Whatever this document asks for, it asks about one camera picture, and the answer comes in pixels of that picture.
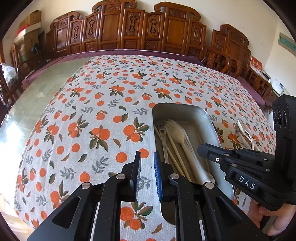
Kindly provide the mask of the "person's right hand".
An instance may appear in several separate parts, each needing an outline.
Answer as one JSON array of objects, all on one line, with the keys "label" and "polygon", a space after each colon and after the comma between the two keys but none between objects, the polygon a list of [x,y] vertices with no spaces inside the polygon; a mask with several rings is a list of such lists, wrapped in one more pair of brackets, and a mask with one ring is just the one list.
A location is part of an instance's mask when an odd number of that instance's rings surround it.
[{"label": "person's right hand", "polygon": [[284,204],[277,211],[270,211],[263,206],[260,206],[253,199],[250,201],[250,206],[247,216],[260,228],[260,221],[264,216],[276,217],[275,221],[267,231],[267,235],[275,236],[283,232],[289,225],[295,215],[295,205]]}]

